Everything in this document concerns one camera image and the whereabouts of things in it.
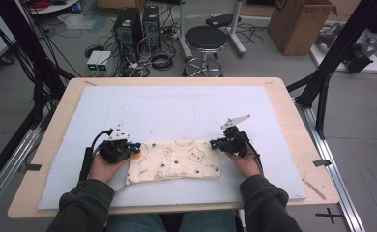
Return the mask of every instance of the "hand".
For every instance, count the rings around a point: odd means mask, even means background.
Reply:
[[[122,160],[118,163],[109,163],[100,155],[97,154],[93,158],[92,166],[89,170],[89,179],[98,180],[104,183],[109,183],[117,170],[120,169],[129,159]]]
[[[261,175],[261,170],[255,160],[255,156],[251,151],[247,151],[246,155],[241,158],[233,153],[225,153],[227,157],[231,158],[237,167],[240,169],[240,172],[246,177]]]

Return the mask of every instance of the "stool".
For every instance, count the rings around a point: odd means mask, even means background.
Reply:
[[[186,44],[189,48],[199,51],[201,58],[193,58],[186,62],[183,76],[222,76],[221,65],[216,60],[207,58],[207,54],[214,53],[215,58],[218,58],[216,52],[227,44],[224,32],[210,26],[194,27],[186,32]]]

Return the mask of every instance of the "black cross mark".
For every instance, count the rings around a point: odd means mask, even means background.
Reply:
[[[331,222],[335,224],[334,218],[343,218],[343,215],[333,215],[331,214],[330,208],[327,208],[327,214],[315,214],[317,217],[330,217]]]

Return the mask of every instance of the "beige cloth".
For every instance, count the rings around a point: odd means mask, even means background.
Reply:
[[[126,184],[178,178],[217,179],[219,152],[205,140],[147,142],[130,159]]]

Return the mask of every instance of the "sleeve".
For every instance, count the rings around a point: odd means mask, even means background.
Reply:
[[[246,214],[246,229],[254,231],[302,231],[288,215],[288,194],[272,185],[264,176],[251,176],[240,185]]]
[[[60,198],[59,212],[47,231],[102,232],[113,195],[113,189],[103,182],[79,182],[76,188]]]

